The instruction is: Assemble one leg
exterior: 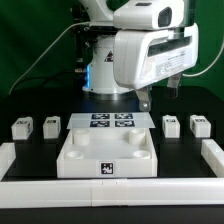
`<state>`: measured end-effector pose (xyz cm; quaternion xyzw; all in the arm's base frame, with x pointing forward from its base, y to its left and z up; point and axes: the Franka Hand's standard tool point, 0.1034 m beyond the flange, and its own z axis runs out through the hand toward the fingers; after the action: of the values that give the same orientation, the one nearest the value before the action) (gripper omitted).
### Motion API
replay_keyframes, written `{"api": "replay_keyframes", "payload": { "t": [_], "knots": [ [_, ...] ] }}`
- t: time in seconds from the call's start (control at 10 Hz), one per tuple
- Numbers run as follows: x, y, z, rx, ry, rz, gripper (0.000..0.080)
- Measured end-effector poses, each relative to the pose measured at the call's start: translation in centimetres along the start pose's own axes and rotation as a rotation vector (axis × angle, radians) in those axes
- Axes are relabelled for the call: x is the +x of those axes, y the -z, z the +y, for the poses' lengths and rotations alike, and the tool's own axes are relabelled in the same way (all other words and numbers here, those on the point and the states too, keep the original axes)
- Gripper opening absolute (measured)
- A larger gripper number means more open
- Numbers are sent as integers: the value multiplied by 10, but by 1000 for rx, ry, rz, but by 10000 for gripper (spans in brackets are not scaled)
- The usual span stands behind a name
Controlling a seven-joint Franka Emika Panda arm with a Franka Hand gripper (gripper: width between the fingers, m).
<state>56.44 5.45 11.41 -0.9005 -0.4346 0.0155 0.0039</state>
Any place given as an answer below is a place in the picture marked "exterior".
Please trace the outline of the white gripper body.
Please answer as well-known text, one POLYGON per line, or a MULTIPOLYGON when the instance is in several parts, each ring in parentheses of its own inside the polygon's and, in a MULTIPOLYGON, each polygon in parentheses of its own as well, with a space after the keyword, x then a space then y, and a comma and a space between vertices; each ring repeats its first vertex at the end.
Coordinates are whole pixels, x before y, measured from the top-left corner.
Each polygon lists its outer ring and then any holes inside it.
POLYGON ((174 30, 119 31, 113 56, 116 83, 141 89, 193 67, 198 57, 197 24, 186 27, 179 38, 174 34, 174 30))

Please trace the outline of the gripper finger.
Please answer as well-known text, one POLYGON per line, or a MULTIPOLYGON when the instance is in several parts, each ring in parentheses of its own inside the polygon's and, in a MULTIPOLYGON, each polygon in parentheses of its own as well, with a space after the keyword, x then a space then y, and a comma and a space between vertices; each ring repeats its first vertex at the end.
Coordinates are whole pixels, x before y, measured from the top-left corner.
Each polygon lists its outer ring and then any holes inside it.
POLYGON ((151 87, 146 86, 136 91, 139 100, 139 109, 142 112, 149 112, 151 110, 151 87))
POLYGON ((170 99, 175 99, 178 96, 178 90, 179 90, 181 78, 182 78, 182 74, 178 73, 171 76, 168 79, 167 88, 168 88, 168 96, 170 99))

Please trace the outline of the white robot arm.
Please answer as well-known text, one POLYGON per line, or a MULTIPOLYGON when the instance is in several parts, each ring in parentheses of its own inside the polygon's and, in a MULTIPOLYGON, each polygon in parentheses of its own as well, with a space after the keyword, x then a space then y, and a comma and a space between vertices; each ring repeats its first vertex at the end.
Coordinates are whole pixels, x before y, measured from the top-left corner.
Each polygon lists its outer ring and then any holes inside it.
POLYGON ((78 0, 77 44, 90 48, 83 91, 102 100, 135 94, 139 109, 151 109, 151 85, 168 81, 178 92, 182 73, 196 64, 195 0, 128 0, 116 10, 109 0, 78 0))

